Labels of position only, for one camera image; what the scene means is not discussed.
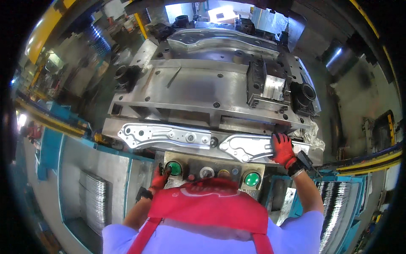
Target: metal bracket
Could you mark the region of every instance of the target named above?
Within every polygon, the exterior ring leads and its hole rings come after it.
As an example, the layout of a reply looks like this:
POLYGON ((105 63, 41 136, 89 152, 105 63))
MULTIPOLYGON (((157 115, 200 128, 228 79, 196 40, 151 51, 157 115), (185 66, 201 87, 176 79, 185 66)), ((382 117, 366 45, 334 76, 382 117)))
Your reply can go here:
POLYGON ((155 143, 171 143, 196 149, 210 149, 211 132, 166 124, 124 124, 117 135, 130 148, 146 148, 155 143))
POLYGON ((219 148, 242 163, 274 155, 272 137, 268 136, 231 135, 219 148))

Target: red work glove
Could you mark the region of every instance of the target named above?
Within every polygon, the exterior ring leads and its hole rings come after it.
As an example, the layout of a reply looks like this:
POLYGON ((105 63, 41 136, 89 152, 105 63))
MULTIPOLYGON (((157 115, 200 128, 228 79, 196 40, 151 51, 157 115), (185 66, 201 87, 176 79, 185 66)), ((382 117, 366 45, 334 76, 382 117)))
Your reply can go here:
POLYGON ((271 159, 288 169, 297 161, 292 150, 292 140, 281 133, 273 134, 272 140, 274 142, 275 155, 271 159))
POLYGON ((155 191, 162 190, 164 188, 166 182, 168 181, 169 174, 171 173, 171 169, 166 170, 163 175, 161 175, 160 171, 160 167, 157 166, 153 173, 150 189, 154 189, 155 191))

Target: stacked metal sheets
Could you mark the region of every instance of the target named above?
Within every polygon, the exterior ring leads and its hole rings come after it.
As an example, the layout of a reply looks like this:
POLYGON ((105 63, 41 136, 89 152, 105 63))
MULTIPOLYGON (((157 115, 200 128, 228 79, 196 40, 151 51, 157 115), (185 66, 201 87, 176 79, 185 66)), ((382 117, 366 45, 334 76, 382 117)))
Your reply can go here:
POLYGON ((320 182, 319 192, 324 203, 324 223, 319 253, 326 253, 337 233, 350 197, 349 182, 320 182))
POLYGON ((79 179, 80 213, 87 225, 101 236, 106 226, 108 182, 81 171, 79 179))

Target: green push button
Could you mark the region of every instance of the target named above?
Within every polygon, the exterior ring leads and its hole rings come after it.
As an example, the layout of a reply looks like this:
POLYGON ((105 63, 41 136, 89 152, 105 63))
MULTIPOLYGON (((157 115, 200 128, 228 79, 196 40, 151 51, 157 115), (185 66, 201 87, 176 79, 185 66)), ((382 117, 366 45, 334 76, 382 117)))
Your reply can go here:
POLYGON ((180 174, 180 172, 181 172, 180 164, 177 163, 177 162, 170 162, 168 164, 168 167, 172 168, 172 170, 171 170, 171 175, 172 176, 178 176, 180 174))
POLYGON ((249 173, 245 177, 244 182, 249 187, 253 187, 253 186, 257 185, 259 182, 259 174, 258 173, 249 173))

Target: red vest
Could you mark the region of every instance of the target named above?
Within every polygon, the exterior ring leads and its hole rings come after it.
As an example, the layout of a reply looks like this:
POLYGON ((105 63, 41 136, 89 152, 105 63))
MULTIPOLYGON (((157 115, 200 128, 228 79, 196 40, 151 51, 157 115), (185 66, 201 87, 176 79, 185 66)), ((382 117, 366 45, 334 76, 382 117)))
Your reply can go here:
POLYGON ((258 254, 273 254, 266 235, 267 210, 250 195, 239 191, 236 183, 223 178, 206 178, 158 191, 148 217, 127 254, 141 253, 156 227, 166 218, 192 225, 248 231, 258 254))

